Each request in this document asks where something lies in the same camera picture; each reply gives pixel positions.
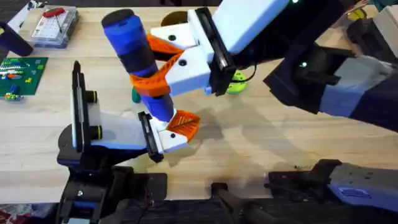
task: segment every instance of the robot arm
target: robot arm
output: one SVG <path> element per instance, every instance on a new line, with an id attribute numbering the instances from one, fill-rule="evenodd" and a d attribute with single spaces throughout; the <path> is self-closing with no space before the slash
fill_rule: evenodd
<path id="1" fill-rule="evenodd" d="M 185 66 L 165 75 L 170 94 L 203 88 L 219 96 L 236 69 L 284 58 L 264 80 L 283 104 L 398 131 L 391 122 L 398 118 L 397 67 L 315 44 L 355 2 L 223 1 L 212 17 L 191 10 L 187 24 L 153 28 L 153 36 L 184 49 Z"/>

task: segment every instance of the black bracket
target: black bracket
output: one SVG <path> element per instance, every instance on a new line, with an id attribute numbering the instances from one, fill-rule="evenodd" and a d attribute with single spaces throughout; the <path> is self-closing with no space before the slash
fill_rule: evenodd
<path id="1" fill-rule="evenodd" d="M 57 223 L 68 222 L 70 218 L 89 219 L 90 223 L 98 223 L 100 219 L 113 214 L 119 201 L 125 198 L 163 200 L 167 190 L 166 174 L 135 174 L 131 167 L 115 166 L 146 153 L 155 162 L 163 159 L 156 148 L 149 122 L 151 116 L 145 112 L 139 113 L 146 148 L 120 150 L 93 146 L 93 137 L 101 137 L 100 133 L 91 131 L 88 117 L 88 103 L 98 100 L 96 92 L 86 91 L 84 74 L 80 72 L 77 61 L 72 77 L 75 128 L 72 128 L 72 124 L 68 125 L 58 139 L 60 152 L 57 162 L 67 166 L 70 175 L 58 206 Z"/>
<path id="2" fill-rule="evenodd" d="M 214 50 L 213 61 L 210 63 L 210 86 L 212 93 L 221 96 L 226 93 L 236 71 L 231 54 L 227 51 L 223 40 L 211 18 L 207 7 L 195 10 L 200 24 Z"/>

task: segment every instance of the white plastic part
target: white plastic part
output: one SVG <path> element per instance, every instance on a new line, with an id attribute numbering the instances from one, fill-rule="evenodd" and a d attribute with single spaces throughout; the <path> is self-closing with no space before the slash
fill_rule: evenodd
<path id="1" fill-rule="evenodd" d="M 242 51 L 288 3 L 289 0 L 224 0 L 213 14 L 213 21 L 227 51 Z"/>
<path id="2" fill-rule="evenodd" d="M 159 137 L 165 152 L 172 152 L 188 145 L 187 137 L 172 131 L 163 130 L 159 133 Z"/>
<path id="3" fill-rule="evenodd" d="M 101 113 L 101 126 L 103 138 L 91 140 L 92 146 L 105 146 L 108 149 L 141 150 L 145 149 L 147 145 L 141 122 L 137 119 Z"/>
<path id="4" fill-rule="evenodd" d="M 205 58 L 201 57 L 201 51 L 200 46 L 185 50 L 167 72 L 166 82 L 169 84 L 171 96 L 208 86 L 211 71 Z M 186 60 L 187 64 L 181 66 L 180 60 Z"/>
<path id="5" fill-rule="evenodd" d="M 75 105 L 73 104 L 73 92 L 70 92 L 70 119 L 72 124 L 72 146 L 76 147 L 76 127 L 75 127 Z"/>
<path id="6" fill-rule="evenodd" d="M 196 46 L 197 44 L 196 40 L 193 38 L 191 28 L 187 23 L 152 28 L 150 34 L 183 50 Z M 175 40 L 169 40 L 170 35 L 174 35 Z"/>
<path id="7" fill-rule="evenodd" d="M 206 61 L 210 63 L 214 57 L 214 50 L 207 39 L 195 10 L 193 9 L 188 10 L 188 24 L 191 28 L 193 38 L 195 38 L 196 43 L 201 48 L 203 56 Z"/>
<path id="8" fill-rule="evenodd" d="M 175 116 L 175 114 L 177 114 L 176 109 L 174 109 L 173 116 Z M 159 153 L 163 154 L 164 152 L 171 152 L 188 144 L 187 137 L 166 130 L 168 123 L 159 121 L 155 117 L 153 117 L 149 122 L 152 127 L 152 132 L 156 132 L 154 137 Z"/>
<path id="9" fill-rule="evenodd" d="M 373 22 L 398 58 L 398 6 L 386 6 Z"/>
<path id="10" fill-rule="evenodd" d="M 156 130 L 156 123 L 154 122 L 154 119 L 150 119 L 149 120 L 149 124 L 152 128 L 152 134 L 154 135 L 154 139 L 156 142 L 156 146 L 157 146 L 157 152 L 160 154 L 164 153 L 164 149 L 162 146 L 162 142 L 160 141 L 160 137 L 159 137 L 159 132 Z"/>

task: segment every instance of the yellow object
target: yellow object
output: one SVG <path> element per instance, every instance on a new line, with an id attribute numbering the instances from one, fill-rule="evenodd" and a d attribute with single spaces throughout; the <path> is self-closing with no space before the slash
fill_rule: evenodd
<path id="1" fill-rule="evenodd" d="M 347 18 L 351 21 L 356 21 L 357 19 L 364 19 L 366 17 L 367 15 L 365 11 L 363 11 L 362 9 L 357 9 L 347 14 Z"/>
<path id="2" fill-rule="evenodd" d="M 97 128 L 98 128 L 98 140 L 100 140 L 101 139 L 101 127 L 98 125 L 97 126 Z"/>

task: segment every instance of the wooden table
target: wooden table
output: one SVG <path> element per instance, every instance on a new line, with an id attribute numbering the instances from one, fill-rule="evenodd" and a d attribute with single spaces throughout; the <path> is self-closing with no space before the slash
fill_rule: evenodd
<path id="1" fill-rule="evenodd" d="M 68 171 L 56 162 L 57 139 L 70 123 L 74 60 L 81 63 L 87 87 L 98 91 L 102 111 L 137 118 L 137 112 L 144 110 L 131 102 L 129 78 L 100 24 L 116 9 L 78 10 L 81 19 L 66 50 L 35 49 L 31 55 L 49 57 L 36 95 L 20 103 L 0 101 L 0 203 L 59 201 Z M 176 10 L 134 8 L 147 31 Z M 24 38 L 41 13 L 30 11 L 20 31 Z M 349 48 L 339 28 L 329 29 L 318 43 Z M 229 183 L 242 197 L 267 197 L 262 185 L 269 171 L 311 169 L 319 159 L 398 169 L 396 133 L 346 118 L 316 116 L 277 101 L 262 80 L 279 62 L 260 65 L 238 96 L 203 96 L 198 90 L 175 97 L 176 108 L 201 117 L 194 140 L 167 154 L 160 164 L 141 156 L 124 165 L 137 172 L 167 173 L 168 199 L 208 198 L 208 187 L 215 181 Z"/>

